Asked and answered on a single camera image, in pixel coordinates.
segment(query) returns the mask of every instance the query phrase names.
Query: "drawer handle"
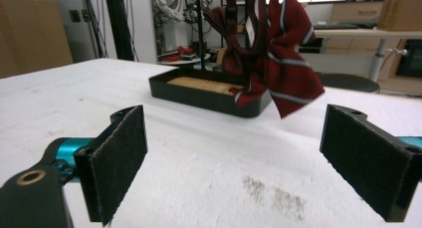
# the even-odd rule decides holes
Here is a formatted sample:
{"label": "drawer handle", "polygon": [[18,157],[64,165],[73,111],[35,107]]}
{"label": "drawer handle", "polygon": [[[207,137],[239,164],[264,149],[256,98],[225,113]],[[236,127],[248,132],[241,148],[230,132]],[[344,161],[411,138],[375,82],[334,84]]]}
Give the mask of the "drawer handle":
{"label": "drawer handle", "polygon": [[359,9],[359,14],[376,14],[378,10],[363,10]]}

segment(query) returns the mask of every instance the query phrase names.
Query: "chair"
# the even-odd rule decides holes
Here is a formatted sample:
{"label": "chair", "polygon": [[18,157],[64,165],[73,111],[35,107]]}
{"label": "chair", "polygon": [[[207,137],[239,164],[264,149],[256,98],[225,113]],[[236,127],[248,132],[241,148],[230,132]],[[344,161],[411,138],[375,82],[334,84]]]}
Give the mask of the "chair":
{"label": "chair", "polygon": [[353,90],[367,93],[376,93],[380,91],[379,84],[360,76],[346,74],[324,74],[317,73],[322,85],[345,90]]}

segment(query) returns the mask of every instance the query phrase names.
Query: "red necktie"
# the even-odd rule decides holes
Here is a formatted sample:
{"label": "red necktie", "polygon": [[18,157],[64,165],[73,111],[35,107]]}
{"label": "red necktie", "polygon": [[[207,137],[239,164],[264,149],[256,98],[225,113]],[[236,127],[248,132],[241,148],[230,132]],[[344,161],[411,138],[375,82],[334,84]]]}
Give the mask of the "red necktie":
{"label": "red necktie", "polygon": [[248,16],[255,30],[251,48],[241,48],[233,30],[232,17],[226,18],[222,9],[206,13],[210,24],[220,32],[227,43],[223,58],[223,70],[234,75],[249,76],[249,85],[243,89],[231,89],[236,106],[244,107],[269,90],[280,117],[285,117],[306,106],[323,94],[323,86],[311,65],[295,51],[295,45],[316,38],[312,23],[303,6],[297,0],[270,0],[268,15],[265,1],[258,0],[257,16]]}

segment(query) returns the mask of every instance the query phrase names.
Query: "white table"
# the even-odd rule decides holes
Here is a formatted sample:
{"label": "white table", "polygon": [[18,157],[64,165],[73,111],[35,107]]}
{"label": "white table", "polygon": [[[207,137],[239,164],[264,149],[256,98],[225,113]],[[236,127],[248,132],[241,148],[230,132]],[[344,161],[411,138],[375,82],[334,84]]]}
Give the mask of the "white table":
{"label": "white table", "polygon": [[369,78],[373,81],[378,80],[381,71],[384,54],[389,39],[422,39],[422,31],[381,31],[372,29],[357,30],[316,30],[318,38],[353,38],[353,39],[380,39],[378,50],[374,55],[369,71]]}
{"label": "white table", "polygon": [[[318,151],[326,103],[368,114],[393,135],[422,134],[422,100],[326,89],[280,119],[271,103],[241,118],[153,98],[169,67],[101,59],[0,80],[0,184],[58,137],[94,137],[143,105],[149,153],[111,227],[420,227],[422,187],[404,223],[386,224]],[[80,184],[65,186],[76,227],[91,223]]]}

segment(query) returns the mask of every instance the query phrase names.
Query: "black pole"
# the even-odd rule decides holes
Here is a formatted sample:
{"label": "black pole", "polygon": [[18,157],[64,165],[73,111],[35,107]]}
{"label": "black pole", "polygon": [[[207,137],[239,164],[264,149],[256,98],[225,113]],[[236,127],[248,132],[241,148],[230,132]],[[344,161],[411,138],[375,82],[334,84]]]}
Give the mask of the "black pole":
{"label": "black pole", "polygon": [[198,34],[199,34],[199,57],[201,58],[201,70],[205,70],[204,60],[204,34],[202,32],[202,10],[201,0],[196,0],[196,14],[198,14]]}
{"label": "black pole", "polygon": [[134,61],[123,0],[106,0],[117,58]]}

